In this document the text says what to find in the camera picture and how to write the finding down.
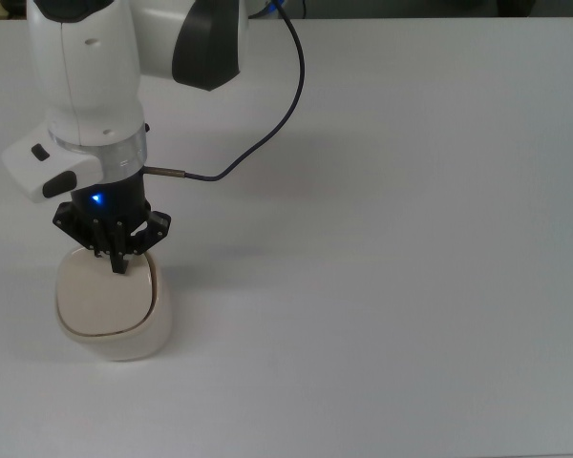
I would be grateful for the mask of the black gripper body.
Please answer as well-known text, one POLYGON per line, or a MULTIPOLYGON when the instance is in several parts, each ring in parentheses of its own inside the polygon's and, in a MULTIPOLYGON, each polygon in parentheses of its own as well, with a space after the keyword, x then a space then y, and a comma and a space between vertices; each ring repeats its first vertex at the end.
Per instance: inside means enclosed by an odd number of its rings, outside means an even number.
POLYGON ((90 222, 142 224, 148 218, 149 205, 141 173, 74 191, 71 197, 77 213, 90 222))

